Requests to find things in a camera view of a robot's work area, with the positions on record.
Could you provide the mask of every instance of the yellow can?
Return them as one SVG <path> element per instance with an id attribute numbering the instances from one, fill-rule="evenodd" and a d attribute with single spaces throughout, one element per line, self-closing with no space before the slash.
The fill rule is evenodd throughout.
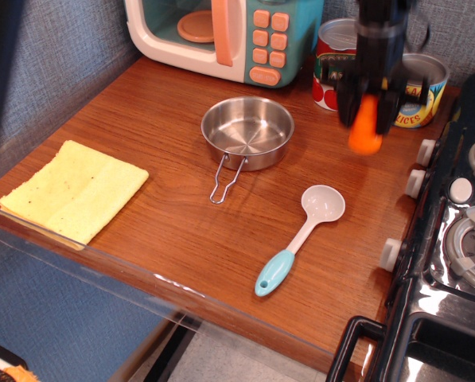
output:
<path id="1" fill-rule="evenodd" d="M 406 128 L 422 127 L 430 123 L 435 113 L 437 113 L 442 93 L 450 76 L 450 70 L 440 60 L 425 54 L 404 54 L 403 64 L 411 71 L 427 77 L 430 80 L 430 91 L 426 105 L 405 103 L 396 117 L 395 126 Z M 407 85 L 408 94 L 416 96 L 420 92 L 421 83 Z"/>

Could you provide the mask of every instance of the black stove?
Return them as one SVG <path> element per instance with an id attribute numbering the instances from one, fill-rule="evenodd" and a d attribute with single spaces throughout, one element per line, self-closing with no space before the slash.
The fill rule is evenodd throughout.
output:
<path id="1" fill-rule="evenodd" d="M 475 74 L 418 163 L 407 237 L 388 240 L 381 259 L 393 271 L 386 323 L 353 318 L 327 381 L 343 379 L 359 337 L 376 341 L 364 380 L 475 381 Z"/>

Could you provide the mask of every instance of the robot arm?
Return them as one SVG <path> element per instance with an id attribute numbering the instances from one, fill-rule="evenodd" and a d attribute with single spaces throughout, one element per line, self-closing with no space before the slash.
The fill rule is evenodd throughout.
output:
<path id="1" fill-rule="evenodd" d="M 383 135 L 389 132 L 402 105 L 426 104 L 428 98 L 428 79 L 411 72 L 402 61 L 408 14 L 416 0 L 357 1 L 360 9 L 356 21 L 356 59 L 343 63 L 340 80 L 329 80 L 327 65 L 322 66 L 321 77 L 322 82 L 335 87 L 340 121 L 347 127 L 356 121 L 363 96 L 376 97 L 373 130 Z M 406 93 L 407 82 L 412 80 L 422 82 L 418 96 Z"/>

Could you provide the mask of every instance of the wood grain surface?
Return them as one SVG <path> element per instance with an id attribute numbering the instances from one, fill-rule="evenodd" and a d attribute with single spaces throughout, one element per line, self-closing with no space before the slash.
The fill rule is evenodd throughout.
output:
<path id="1" fill-rule="evenodd" d="M 364 157 L 347 147 L 337 114 L 313 101 L 312 73 L 308 60 L 291 85 L 265 89 L 142 58 L 3 177 L 0 197 L 67 139 L 147 170 L 146 184 L 80 252 L 2 216 L 0 227 L 327 372 L 352 316 L 384 322 L 391 275 L 379 268 L 380 253 L 388 237 L 401 240 L 407 231 L 415 200 L 403 191 L 420 168 L 419 145 L 438 138 L 458 89 L 446 89 L 429 126 L 393 127 L 381 151 Z M 235 96 L 280 102 L 295 132 L 283 160 L 241 173 L 227 200 L 214 205 L 218 163 L 200 124 L 213 104 Z M 234 174 L 224 169 L 220 180 Z M 303 225 L 301 195 L 316 184 L 341 192 L 345 214 L 314 229 L 276 291 L 255 296 L 263 266 Z M 352 359 L 356 375 L 367 351 L 361 345 Z"/>

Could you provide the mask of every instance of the blue handle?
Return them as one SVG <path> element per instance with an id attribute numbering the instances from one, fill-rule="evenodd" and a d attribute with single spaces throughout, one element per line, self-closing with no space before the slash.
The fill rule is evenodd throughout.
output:
<path id="1" fill-rule="evenodd" d="M 255 294 L 263 297 L 276 289 L 290 272 L 294 257 L 294 253 L 284 249 L 269 260 L 256 280 Z"/>

